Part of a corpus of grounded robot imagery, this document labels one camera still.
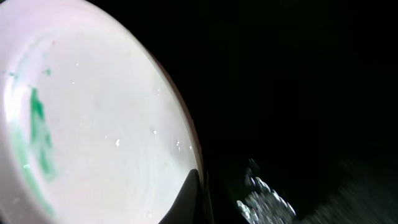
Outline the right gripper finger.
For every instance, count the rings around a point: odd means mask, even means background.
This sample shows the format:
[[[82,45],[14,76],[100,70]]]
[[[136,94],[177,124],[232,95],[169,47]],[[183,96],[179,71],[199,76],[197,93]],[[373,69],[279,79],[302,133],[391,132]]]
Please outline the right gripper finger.
[[[185,179],[172,207],[159,224],[201,223],[201,188],[198,171],[192,169]]]

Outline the white plate green stain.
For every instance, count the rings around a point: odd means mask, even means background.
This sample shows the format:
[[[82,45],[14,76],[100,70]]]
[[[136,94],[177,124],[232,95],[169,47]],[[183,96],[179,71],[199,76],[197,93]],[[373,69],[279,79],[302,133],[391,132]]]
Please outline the white plate green stain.
[[[202,190],[199,149],[167,72],[115,18],[1,3],[2,223],[159,223],[192,169]]]

